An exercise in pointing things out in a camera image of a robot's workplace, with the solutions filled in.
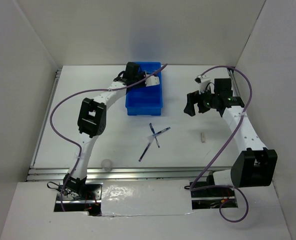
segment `blue bin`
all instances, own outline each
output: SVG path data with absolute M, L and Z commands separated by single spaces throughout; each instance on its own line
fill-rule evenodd
M 136 62 L 143 72 L 149 74 L 161 68 L 160 62 Z M 160 116 L 163 107 L 161 72 L 157 74 L 160 84 L 156 86 L 131 89 L 126 96 L 126 108 L 129 116 Z

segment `white wall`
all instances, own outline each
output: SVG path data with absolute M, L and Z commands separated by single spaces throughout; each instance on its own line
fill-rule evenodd
M 267 0 L 237 67 L 253 86 L 251 122 L 278 153 L 275 186 L 296 240 L 296 0 Z
M 18 0 L 59 65 L 235 65 L 264 0 Z
M 55 67 L 11 0 L 0 1 L 0 236 L 29 169 Z

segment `purple cable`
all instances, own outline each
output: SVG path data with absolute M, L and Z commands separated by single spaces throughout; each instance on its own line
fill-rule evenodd
M 163 65 L 161 68 L 159 68 L 158 70 L 154 71 L 152 74 L 146 76 L 146 77 L 143 78 L 142 80 L 140 80 L 140 81 L 138 81 L 138 82 L 136 82 L 136 83 L 134 83 L 134 84 L 131 84 L 131 85 L 129 85 L 129 86 L 124 86 L 124 87 L 114 88 L 114 89 L 104 89 L 104 88 L 102 88 L 102 89 L 89 89 L 89 90 L 84 90 L 84 91 L 76 92 L 76 93 L 74 93 L 74 94 L 72 94 L 72 95 L 66 97 L 66 98 L 63 99 L 62 101 L 60 101 L 60 102 L 59 102 L 59 103 L 53 108 L 53 110 L 52 110 L 52 112 L 51 112 L 51 114 L 50 114 L 50 126 L 51 126 L 52 130 L 53 130 L 53 131 L 54 131 L 59 137 L 61 137 L 61 138 L 63 138 L 64 140 L 66 140 L 66 141 L 68 141 L 68 142 L 70 142 L 70 143 L 76 145 L 76 146 L 79 148 L 79 154 L 78 154 L 78 159 L 77 159 L 77 161 L 76 161 L 76 164 L 74 165 L 73 169 L 72 169 L 71 172 L 69 173 L 67 179 L 65 180 L 65 182 L 63 183 L 62 188 L 61 188 L 61 197 L 60 197 L 60 201 L 61 201 L 61 208 L 62 208 L 62 211 L 65 212 L 65 209 L 64 209 L 64 206 L 63 206 L 63 191 L 64 191 L 64 189 L 65 189 L 65 187 L 66 187 L 66 184 L 67 184 L 69 178 L 70 178 L 71 175 L 74 173 L 76 167 L 77 167 L 78 164 L 79 164 L 80 157 L 81 157 L 81 153 L 82 153 L 82 147 L 81 147 L 81 145 L 78 144 L 76 141 L 73 141 L 73 140 L 67 138 L 66 136 L 62 135 L 61 133 L 59 133 L 59 131 L 54 127 L 54 125 L 53 125 L 53 115 L 54 115 L 55 111 L 56 111 L 56 110 L 58 109 L 58 107 L 59 107 L 61 104 L 63 104 L 65 101 L 67 101 L 67 100 L 69 100 L 70 98 L 73 98 L 73 97 L 75 97 L 75 96 L 77 96 L 77 95 L 80 95 L 80 94 L 85 94 L 85 93 L 90 93 L 90 92 L 97 92 L 97 91 L 104 91 L 104 92 L 105 92 L 105 91 L 118 91 L 118 90 L 123 90 L 123 89 L 131 88 L 131 87 L 133 87 L 133 86 L 135 86 L 135 85 L 137 85 L 137 84 L 142 83 L 143 81 L 145 81 L 145 80 L 148 79 L 149 77 L 151 77 L 151 76 L 153 76 L 153 75 L 155 75 L 155 74 L 158 74 L 158 73 L 161 72 L 161 71 L 162 71 L 167 65 L 168 65 L 168 64 L 166 63 L 166 64 Z
M 218 68 L 225 68 L 225 69 L 229 69 L 229 70 L 232 70 L 232 71 L 236 71 L 237 73 L 239 73 L 248 83 L 248 86 L 249 86 L 249 99 L 246 103 L 246 105 L 244 106 L 244 109 L 242 111 L 242 113 L 245 113 L 250 102 L 251 102 L 251 99 L 252 99 L 252 87 L 251 87 L 251 84 L 250 84 L 250 81 L 249 79 L 247 78 L 247 76 L 242 73 L 240 70 L 234 68 L 234 67 L 231 67 L 231 66 L 225 66 L 225 65 L 219 65 L 219 66 L 214 66 L 214 67 L 211 67 L 209 68 L 208 70 L 204 71 L 201 76 L 205 75 L 207 72 L 213 70 L 213 69 L 218 69 Z M 213 159 L 208 163 L 208 165 L 202 170 L 202 172 L 196 177 L 196 179 L 193 181 L 193 183 L 191 184 L 190 186 L 190 191 L 197 191 L 197 190 L 201 190 L 201 189 L 205 189 L 204 187 L 198 187 L 198 188 L 194 188 L 194 186 L 196 185 L 196 183 L 198 182 L 198 180 L 204 175 L 204 173 L 211 167 L 211 165 L 217 160 L 217 158 L 220 156 L 220 154 L 223 152 L 223 150 L 228 146 L 228 144 L 231 142 L 231 140 L 233 139 L 233 137 L 236 135 L 237 131 L 239 130 L 239 128 L 241 127 L 241 124 L 242 124 L 242 121 L 243 121 L 243 118 L 244 118 L 244 115 L 241 115 L 240 117 L 240 121 L 237 125 L 237 127 L 235 128 L 235 130 L 232 132 L 232 134 L 230 135 L 230 137 L 228 138 L 228 140 L 225 142 L 225 144 L 220 148 L 220 150 L 217 152 L 217 154 L 213 157 Z M 216 188 L 217 186 L 214 185 L 214 186 L 207 186 L 207 188 Z M 245 202 L 246 202 L 246 213 L 245 215 L 239 219 L 239 220 L 229 220 L 227 219 L 226 217 L 223 216 L 222 212 L 221 212 L 221 208 L 222 206 L 226 203 L 224 202 L 223 204 L 221 204 L 220 208 L 219 208 L 219 212 L 221 214 L 221 216 L 227 220 L 228 222 L 231 222 L 231 223 L 238 223 L 242 220 L 245 219 L 245 217 L 247 216 L 248 214 L 248 211 L 249 211 L 249 205 L 248 205 L 248 201 L 245 197 L 245 195 L 241 192 L 240 189 L 234 187 L 234 186 L 225 186 L 225 188 L 234 188 L 236 190 L 238 190 L 241 195 L 243 196 L 243 198 L 245 199 Z

